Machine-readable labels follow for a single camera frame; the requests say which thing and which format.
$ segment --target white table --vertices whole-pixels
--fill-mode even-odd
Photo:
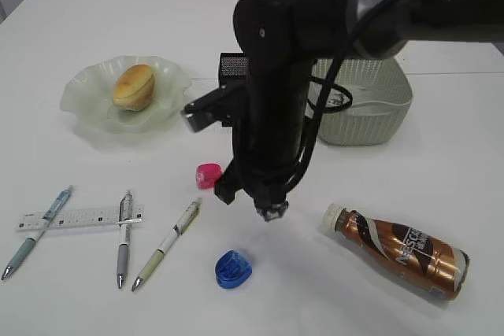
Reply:
[[[132,232],[126,290],[116,288],[118,231],[47,233],[0,285],[1,333],[500,334],[504,58],[493,46],[410,43],[398,60],[415,99],[398,134],[385,146],[318,143],[288,213],[269,224],[244,194],[227,207],[196,189],[198,164],[229,162],[227,130],[193,135],[179,121],[165,132],[113,136],[59,110],[73,75],[117,55],[178,62],[194,79],[193,97],[215,87],[219,53],[238,51],[236,1],[26,0],[0,25],[0,264],[24,238],[13,231],[18,216],[45,210],[70,183],[68,209],[114,205],[128,188],[146,209]],[[149,282],[129,292],[199,195],[199,218]],[[331,202],[465,250],[472,263],[458,299],[426,301],[325,235]],[[254,262],[251,278],[232,291],[213,273],[229,249],[245,249]]]

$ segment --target pink object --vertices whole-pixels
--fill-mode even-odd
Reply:
[[[196,169],[196,184],[199,189],[213,188],[215,182],[221,175],[222,170],[219,164],[202,164]]]

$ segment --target glass bowl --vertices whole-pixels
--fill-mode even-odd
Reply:
[[[140,112],[118,109],[112,103],[117,79],[133,65],[154,70],[154,100]],[[85,124],[109,133],[142,133],[166,122],[183,107],[183,93],[191,85],[187,74],[160,57],[120,56],[90,66],[70,80],[60,100],[60,109],[71,112]]]

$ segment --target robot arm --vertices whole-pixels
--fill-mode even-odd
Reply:
[[[215,194],[230,204],[244,189],[269,221],[284,214],[287,193],[308,168],[345,57],[392,57],[411,39],[504,40],[504,0],[239,0],[233,25],[248,58],[246,79],[187,105],[183,115],[193,131],[218,120],[232,125],[234,158]],[[333,63],[308,118],[311,69],[324,57]]]

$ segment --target pen grip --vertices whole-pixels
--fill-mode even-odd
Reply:
[[[9,266],[18,268],[21,263],[24,261],[26,256],[32,251],[33,247],[35,247],[36,241],[32,238],[26,238],[21,244],[21,247],[17,250],[16,254],[10,259]]]
[[[165,257],[165,254],[159,249],[156,249],[156,252],[152,254],[149,262],[147,262],[146,266],[143,267],[142,271],[139,273],[139,278],[148,279],[150,275],[152,275],[152,272],[156,270],[159,263],[161,263],[163,257]]]
[[[129,246],[121,244],[117,251],[117,274],[128,275]]]

